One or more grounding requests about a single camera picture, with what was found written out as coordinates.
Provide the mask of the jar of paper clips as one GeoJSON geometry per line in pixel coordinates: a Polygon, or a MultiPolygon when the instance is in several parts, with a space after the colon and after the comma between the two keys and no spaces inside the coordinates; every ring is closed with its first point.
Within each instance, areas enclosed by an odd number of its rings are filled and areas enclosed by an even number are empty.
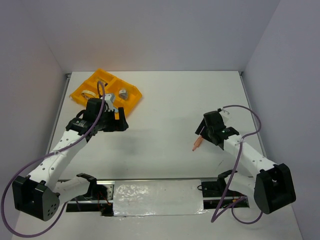
{"type": "Polygon", "coordinates": [[[127,89],[125,89],[125,88],[122,88],[122,89],[120,89],[119,91],[118,91],[118,96],[121,98],[121,99],[123,99],[123,100],[128,100],[128,98],[129,98],[129,92],[128,92],[128,90],[127,89]]]}

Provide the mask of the clear tape roll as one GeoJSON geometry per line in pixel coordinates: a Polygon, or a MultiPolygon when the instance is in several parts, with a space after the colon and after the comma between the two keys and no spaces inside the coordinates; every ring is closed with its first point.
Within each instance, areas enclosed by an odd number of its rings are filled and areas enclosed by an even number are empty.
{"type": "Polygon", "coordinates": [[[97,95],[96,95],[94,92],[90,91],[90,90],[83,90],[83,91],[81,92],[81,96],[82,96],[84,99],[89,100],[89,99],[91,99],[91,98],[96,98],[97,95]]]}

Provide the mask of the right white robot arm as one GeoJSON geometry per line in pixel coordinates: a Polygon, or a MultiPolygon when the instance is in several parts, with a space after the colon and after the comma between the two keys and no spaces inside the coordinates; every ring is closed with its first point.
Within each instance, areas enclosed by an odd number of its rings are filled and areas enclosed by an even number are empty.
{"type": "Polygon", "coordinates": [[[248,198],[264,214],[271,214],[297,199],[289,167],[276,164],[245,142],[223,119],[224,109],[207,112],[196,129],[200,138],[235,157],[233,169],[217,177],[217,190],[222,196],[233,191],[248,198]]]}

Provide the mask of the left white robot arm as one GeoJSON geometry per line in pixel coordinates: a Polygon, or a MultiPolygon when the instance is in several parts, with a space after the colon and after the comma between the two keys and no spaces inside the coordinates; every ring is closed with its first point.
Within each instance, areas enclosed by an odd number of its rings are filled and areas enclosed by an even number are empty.
{"type": "Polygon", "coordinates": [[[17,210],[46,222],[61,204],[75,197],[91,200],[108,193],[107,187],[89,174],[78,173],[64,182],[59,179],[71,160],[99,131],[123,132],[129,127],[124,108],[115,107],[114,101],[111,93],[89,99],[86,108],[69,121],[49,156],[26,177],[14,179],[12,191],[17,210]]]}

